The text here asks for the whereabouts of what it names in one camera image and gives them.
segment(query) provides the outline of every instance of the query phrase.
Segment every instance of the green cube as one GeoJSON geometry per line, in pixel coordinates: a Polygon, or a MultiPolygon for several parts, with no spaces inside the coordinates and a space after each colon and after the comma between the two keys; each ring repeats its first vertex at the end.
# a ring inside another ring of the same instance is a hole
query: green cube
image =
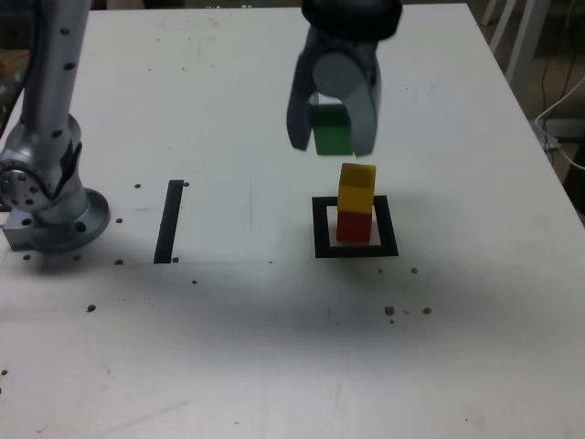
{"type": "Polygon", "coordinates": [[[349,115],[344,105],[314,106],[311,126],[318,155],[353,155],[349,115]]]}

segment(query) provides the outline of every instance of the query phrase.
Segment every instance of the red cube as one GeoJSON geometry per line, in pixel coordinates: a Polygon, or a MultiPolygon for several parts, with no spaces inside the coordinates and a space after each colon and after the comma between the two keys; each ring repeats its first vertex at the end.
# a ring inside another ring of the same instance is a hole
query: red cube
{"type": "Polygon", "coordinates": [[[337,240],[339,242],[369,243],[372,233],[372,214],[337,211],[337,240]]]}

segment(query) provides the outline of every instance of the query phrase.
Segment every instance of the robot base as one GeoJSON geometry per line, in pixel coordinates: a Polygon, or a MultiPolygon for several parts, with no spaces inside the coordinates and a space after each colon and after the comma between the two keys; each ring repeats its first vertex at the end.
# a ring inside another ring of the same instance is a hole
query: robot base
{"type": "Polygon", "coordinates": [[[13,209],[3,227],[12,250],[66,252],[100,236],[110,222],[108,202],[99,192],[84,190],[88,207],[75,220],[63,224],[39,224],[33,215],[13,209]]]}

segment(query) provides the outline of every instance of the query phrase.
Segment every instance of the yellow cube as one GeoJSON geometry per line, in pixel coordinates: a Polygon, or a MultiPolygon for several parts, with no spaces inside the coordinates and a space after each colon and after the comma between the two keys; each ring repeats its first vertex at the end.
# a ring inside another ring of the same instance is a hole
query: yellow cube
{"type": "Polygon", "coordinates": [[[343,163],[339,178],[337,210],[342,212],[371,213],[376,186],[376,167],[343,163]]]}

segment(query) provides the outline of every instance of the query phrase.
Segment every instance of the table surface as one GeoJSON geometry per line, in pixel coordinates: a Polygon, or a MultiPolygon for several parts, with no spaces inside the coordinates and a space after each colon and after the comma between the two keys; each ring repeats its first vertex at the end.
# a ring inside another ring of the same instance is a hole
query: table surface
{"type": "Polygon", "coordinates": [[[585,434],[585,232],[467,6],[406,6],[379,46],[360,163],[396,258],[314,258],[311,197],[348,159],[288,141],[307,28],[298,9],[91,13],[71,112],[112,223],[28,262],[2,240],[3,437],[585,434]],[[190,183],[180,262],[154,265],[170,179],[190,183]]]}

